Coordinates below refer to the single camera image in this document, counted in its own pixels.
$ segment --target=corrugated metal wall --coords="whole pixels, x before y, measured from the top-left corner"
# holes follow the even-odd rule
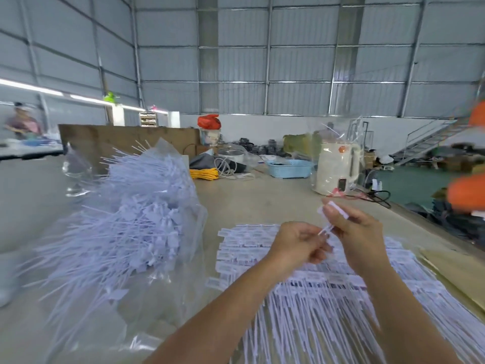
[[[101,73],[120,102],[139,106],[130,0],[0,0],[0,78],[101,99]],[[5,86],[0,101],[32,105],[51,128],[106,122],[100,106]],[[12,114],[2,105],[0,122]]]
[[[136,6],[147,103],[183,113],[458,116],[485,69],[485,0]]]

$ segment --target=green floor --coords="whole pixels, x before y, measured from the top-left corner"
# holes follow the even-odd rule
[[[432,208],[431,195],[453,179],[464,176],[456,172],[423,167],[396,166],[394,171],[379,171],[382,189],[391,192],[391,201],[404,205],[418,203]]]

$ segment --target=bundle of cable ties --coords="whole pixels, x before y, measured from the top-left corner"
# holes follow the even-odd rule
[[[217,168],[205,168],[203,170],[190,169],[191,178],[201,178],[204,180],[215,180],[219,178],[219,172]]]

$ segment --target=red plastic bag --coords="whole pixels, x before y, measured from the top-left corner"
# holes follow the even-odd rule
[[[210,113],[209,115],[199,116],[197,125],[207,130],[218,130],[221,128],[221,122],[218,119],[219,115]]]

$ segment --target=metal staircase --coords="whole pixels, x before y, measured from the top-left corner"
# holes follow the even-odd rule
[[[427,151],[440,145],[443,140],[458,134],[468,127],[468,117],[453,118],[450,120],[436,119],[407,135],[403,149],[393,154],[396,166],[419,158]]]

